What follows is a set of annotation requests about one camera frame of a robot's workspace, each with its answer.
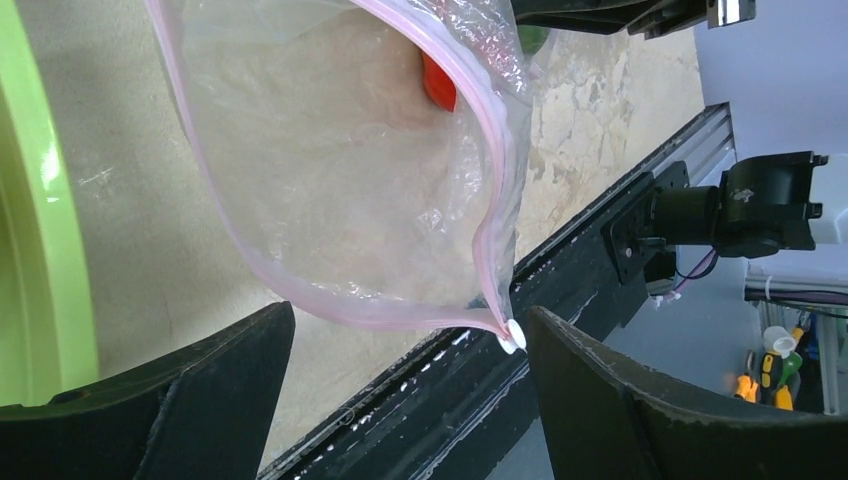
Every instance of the green object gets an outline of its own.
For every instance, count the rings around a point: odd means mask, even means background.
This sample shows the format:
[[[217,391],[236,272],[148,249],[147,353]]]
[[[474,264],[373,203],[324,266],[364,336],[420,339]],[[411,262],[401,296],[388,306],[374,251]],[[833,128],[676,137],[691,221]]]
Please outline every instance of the green object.
[[[789,377],[795,375],[798,372],[798,369],[801,368],[801,364],[804,363],[804,360],[801,358],[801,355],[798,355],[795,352],[789,354],[788,357],[783,359],[783,373],[780,375],[780,383],[779,385],[786,385],[786,382],[789,380]]]
[[[527,57],[536,55],[548,41],[550,34],[551,29],[549,28],[519,25],[518,39],[521,42],[521,51]]]
[[[0,0],[0,405],[41,405],[97,379],[67,170],[15,2]]]

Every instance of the white wall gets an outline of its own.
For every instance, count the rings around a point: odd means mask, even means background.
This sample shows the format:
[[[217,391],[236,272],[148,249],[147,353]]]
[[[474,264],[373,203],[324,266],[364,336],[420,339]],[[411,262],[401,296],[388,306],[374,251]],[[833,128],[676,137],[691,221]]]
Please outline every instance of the white wall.
[[[846,21],[846,0],[761,0],[753,21],[696,27],[704,100],[730,102],[739,159],[848,152]],[[848,278],[848,245],[782,252],[752,266]]]

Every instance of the black mounting bracket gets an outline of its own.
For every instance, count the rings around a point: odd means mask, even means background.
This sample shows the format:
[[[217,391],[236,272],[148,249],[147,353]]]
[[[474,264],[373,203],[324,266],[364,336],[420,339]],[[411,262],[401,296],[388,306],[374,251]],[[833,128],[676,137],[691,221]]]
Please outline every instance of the black mounting bracket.
[[[604,226],[604,241],[622,285],[641,275],[651,258],[666,249],[665,240],[652,237],[648,228],[656,194],[667,188],[688,186],[686,163],[675,162],[663,170],[629,208],[622,210]]]

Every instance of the ziplock bag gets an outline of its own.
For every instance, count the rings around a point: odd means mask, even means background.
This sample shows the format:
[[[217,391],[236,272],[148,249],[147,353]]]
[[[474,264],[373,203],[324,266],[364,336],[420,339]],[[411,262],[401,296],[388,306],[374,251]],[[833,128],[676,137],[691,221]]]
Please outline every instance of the ziplock bag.
[[[509,0],[147,4],[221,218],[272,290],[352,326],[523,347],[508,287],[531,96]]]

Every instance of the white robot part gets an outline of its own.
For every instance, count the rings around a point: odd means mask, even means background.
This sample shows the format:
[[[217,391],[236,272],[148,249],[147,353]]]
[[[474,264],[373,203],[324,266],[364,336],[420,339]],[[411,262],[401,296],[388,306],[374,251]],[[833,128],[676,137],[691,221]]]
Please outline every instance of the white robot part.
[[[809,220],[816,245],[848,243],[848,154],[813,169],[810,202],[822,204],[822,216]]]

